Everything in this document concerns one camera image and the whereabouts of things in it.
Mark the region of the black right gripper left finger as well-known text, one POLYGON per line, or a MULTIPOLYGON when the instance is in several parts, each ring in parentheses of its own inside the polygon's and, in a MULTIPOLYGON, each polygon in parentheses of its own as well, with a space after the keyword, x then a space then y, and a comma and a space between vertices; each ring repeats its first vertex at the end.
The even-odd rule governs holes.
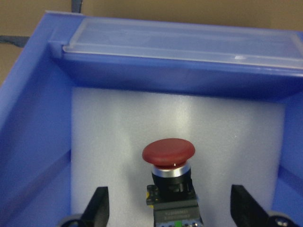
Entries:
POLYGON ((98 187, 80 217, 80 227, 106 227, 109 220, 108 187, 98 187))

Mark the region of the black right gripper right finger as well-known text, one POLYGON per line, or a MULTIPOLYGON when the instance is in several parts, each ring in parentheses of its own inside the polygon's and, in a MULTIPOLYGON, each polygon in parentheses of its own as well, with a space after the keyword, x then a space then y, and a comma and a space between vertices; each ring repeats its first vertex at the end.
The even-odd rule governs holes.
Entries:
POLYGON ((231 186, 230 213, 237 227, 266 227, 269 219, 243 185, 231 186))

